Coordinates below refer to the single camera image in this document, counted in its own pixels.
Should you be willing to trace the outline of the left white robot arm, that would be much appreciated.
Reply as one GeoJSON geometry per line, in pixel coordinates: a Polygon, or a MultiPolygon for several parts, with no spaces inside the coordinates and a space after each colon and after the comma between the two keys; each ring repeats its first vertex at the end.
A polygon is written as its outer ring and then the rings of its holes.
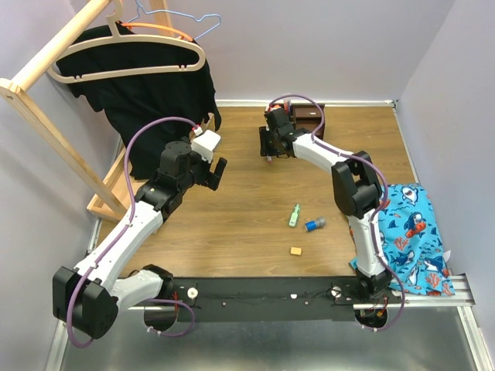
{"type": "Polygon", "coordinates": [[[132,205],[103,242],[74,268],[53,275],[53,315],[67,325],[99,339],[121,311],[143,301],[164,305],[171,297],[173,276],[155,265],[121,279],[119,274],[137,249],[181,205],[194,185],[217,190],[227,165],[220,158],[210,166],[221,142],[206,131],[192,141],[173,141],[161,154],[158,169],[136,195],[132,205]]]}

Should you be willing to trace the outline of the yellow capped white marker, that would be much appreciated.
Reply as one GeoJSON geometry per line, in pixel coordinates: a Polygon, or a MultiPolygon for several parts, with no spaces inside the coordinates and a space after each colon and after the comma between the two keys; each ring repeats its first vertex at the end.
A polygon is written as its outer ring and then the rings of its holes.
{"type": "Polygon", "coordinates": [[[291,100],[290,99],[284,99],[284,109],[285,111],[289,114],[291,110],[291,100]]]}

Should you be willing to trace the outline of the dark wooden desk organizer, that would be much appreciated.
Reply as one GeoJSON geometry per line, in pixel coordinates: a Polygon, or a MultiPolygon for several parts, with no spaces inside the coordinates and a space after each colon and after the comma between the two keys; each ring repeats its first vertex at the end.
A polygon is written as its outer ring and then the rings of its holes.
{"type": "Polygon", "coordinates": [[[314,131],[322,120],[324,109],[324,104],[320,104],[319,108],[313,104],[290,104],[288,115],[295,129],[305,128],[314,131]]]}

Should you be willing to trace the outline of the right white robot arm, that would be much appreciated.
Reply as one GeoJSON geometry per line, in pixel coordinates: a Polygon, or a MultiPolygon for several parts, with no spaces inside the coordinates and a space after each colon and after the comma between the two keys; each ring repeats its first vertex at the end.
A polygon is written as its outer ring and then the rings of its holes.
{"type": "Polygon", "coordinates": [[[331,175],[335,204],[349,221],[356,247],[357,297],[366,303],[376,301],[392,279],[378,226],[380,172],[366,152],[344,151],[305,128],[296,129],[280,106],[267,109],[265,121],[261,143],[266,149],[305,160],[331,175]]]}

